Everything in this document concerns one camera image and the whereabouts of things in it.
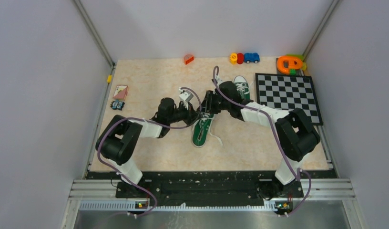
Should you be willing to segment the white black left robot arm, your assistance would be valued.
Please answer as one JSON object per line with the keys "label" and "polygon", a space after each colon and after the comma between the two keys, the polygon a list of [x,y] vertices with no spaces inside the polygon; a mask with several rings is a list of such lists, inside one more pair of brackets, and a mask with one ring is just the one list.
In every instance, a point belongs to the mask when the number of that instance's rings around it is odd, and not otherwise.
{"label": "white black left robot arm", "polygon": [[98,159],[114,169],[127,183],[127,191],[133,197],[140,197],[145,192],[143,177],[134,159],[133,152],[140,138],[163,138],[172,128],[171,124],[184,122],[186,126],[194,124],[199,118],[199,110],[190,102],[163,98],[157,112],[151,119],[125,118],[115,115],[97,139],[95,149]]}

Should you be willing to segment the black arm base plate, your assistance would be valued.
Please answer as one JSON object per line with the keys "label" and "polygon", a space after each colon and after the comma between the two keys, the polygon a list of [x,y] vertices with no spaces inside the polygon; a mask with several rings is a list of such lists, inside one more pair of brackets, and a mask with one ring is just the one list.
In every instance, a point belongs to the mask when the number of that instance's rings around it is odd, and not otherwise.
{"label": "black arm base plate", "polygon": [[272,181],[274,171],[144,172],[140,190],[115,172],[88,172],[87,180],[109,180],[116,198],[157,200],[158,207],[261,206],[272,198],[302,198],[307,190],[293,181],[284,188]]}

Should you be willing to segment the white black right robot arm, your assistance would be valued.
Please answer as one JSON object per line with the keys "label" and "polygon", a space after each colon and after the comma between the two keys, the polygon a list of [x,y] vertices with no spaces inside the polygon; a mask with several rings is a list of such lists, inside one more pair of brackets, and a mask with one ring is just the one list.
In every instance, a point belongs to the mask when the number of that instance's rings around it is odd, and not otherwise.
{"label": "white black right robot arm", "polygon": [[210,114],[228,111],[243,122],[269,127],[283,160],[275,171],[272,191],[284,197],[291,191],[291,183],[300,179],[304,157],[320,143],[320,136],[304,110],[278,110],[250,99],[242,99],[232,81],[217,83],[214,91],[207,91],[202,110]]}

